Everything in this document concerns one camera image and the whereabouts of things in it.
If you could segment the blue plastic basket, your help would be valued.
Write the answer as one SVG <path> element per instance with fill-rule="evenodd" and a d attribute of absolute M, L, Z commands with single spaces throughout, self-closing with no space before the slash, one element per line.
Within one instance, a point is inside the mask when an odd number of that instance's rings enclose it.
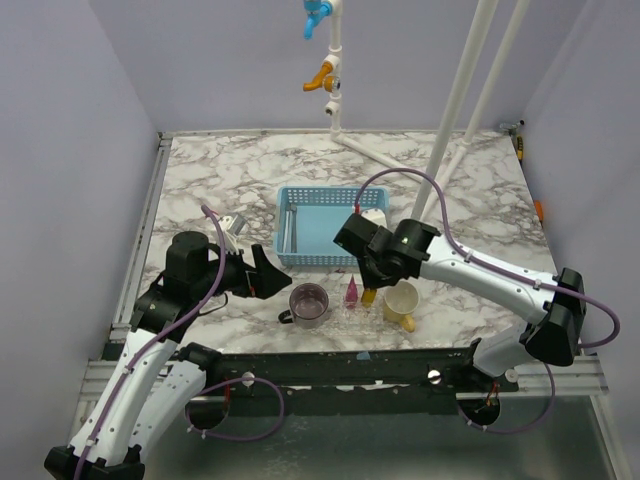
<path fill-rule="evenodd" d="M 284 186 L 276 201 L 273 250 L 285 267 L 338 267 L 357 265 L 356 258 L 333 240 L 348 217 L 354 203 L 364 209 L 378 207 L 389 212 L 390 199 L 383 187 L 369 187 L 363 194 L 355 186 Z M 297 252 L 285 253 L 285 210 L 297 205 Z"/>

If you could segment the yellow toothpaste tube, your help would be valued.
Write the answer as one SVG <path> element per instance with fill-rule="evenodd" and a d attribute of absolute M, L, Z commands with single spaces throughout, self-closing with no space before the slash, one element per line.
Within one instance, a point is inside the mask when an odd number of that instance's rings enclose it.
<path fill-rule="evenodd" d="M 361 295 L 361 304 L 364 308 L 371 308 L 377 296 L 377 290 L 365 288 Z"/>

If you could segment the purple translucent cup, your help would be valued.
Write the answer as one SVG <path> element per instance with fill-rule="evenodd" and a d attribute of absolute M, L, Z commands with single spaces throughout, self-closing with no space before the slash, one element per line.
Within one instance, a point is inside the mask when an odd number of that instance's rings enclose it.
<path fill-rule="evenodd" d="M 288 300 L 288 309 L 278 315 L 280 324 L 293 324 L 305 330 L 320 327 L 330 316 L 330 301 L 326 290 L 315 283 L 296 286 Z"/>

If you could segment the yellow mug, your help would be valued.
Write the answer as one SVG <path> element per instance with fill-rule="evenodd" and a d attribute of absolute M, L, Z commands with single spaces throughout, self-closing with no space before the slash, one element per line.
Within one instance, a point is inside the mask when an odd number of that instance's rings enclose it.
<path fill-rule="evenodd" d="M 399 281 L 395 286 L 385 290 L 383 319 L 399 325 L 408 333 L 413 333 L 416 329 L 413 314 L 420 302 L 421 296 L 416 287 L 408 281 Z"/>

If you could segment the clear textured round tray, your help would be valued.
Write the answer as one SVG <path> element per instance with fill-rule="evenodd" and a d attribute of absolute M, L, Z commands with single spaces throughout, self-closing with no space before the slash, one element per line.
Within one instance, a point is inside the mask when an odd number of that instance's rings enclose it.
<path fill-rule="evenodd" d="M 380 296 L 369 307 L 357 303 L 354 308 L 348 308 L 342 298 L 335 297 L 330 316 L 320 330 L 327 335 L 374 336 L 388 333 L 393 327 L 383 318 Z"/>

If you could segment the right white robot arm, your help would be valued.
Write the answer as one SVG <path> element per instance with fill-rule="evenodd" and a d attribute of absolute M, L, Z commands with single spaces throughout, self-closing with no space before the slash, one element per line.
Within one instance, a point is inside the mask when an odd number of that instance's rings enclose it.
<path fill-rule="evenodd" d="M 354 256 L 366 288 L 391 287 L 409 278 L 444 282 L 466 290 L 520 318 L 520 323 L 481 338 L 460 379 L 480 392 L 507 370 L 533 360 L 573 364 L 586 315 L 582 276 L 565 268 L 558 275 L 528 270 L 475 253 L 435 227 L 405 219 L 395 230 L 352 214 L 334 238 Z"/>

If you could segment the pink toothpaste tube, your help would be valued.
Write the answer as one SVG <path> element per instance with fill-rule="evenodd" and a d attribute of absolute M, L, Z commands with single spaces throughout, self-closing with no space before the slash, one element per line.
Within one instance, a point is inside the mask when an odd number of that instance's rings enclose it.
<path fill-rule="evenodd" d="M 354 276 L 351 276 L 343 297 L 343 305 L 347 309 L 353 309 L 357 306 L 358 302 L 359 302 L 358 287 L 357 287 Z"/>

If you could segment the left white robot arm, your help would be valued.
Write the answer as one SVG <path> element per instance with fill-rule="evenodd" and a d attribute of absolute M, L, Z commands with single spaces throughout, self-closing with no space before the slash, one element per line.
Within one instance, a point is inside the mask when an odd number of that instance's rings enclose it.
<path fill-rule="evenodd" d="M 254 262 L 195 231 L 175 235 L 165 269 L 134 305 L 131 328 L 116 367 L 89 418 L 66 446 L 54 447 L 44 467 L 56 479 L 141 479 L 144 462 L 173 418 L 199 393 L 222 380 L 220 353 L 179 345 L 213 296 L 269 299 L 291 278 L 270 263 L 261 245 Z"/>

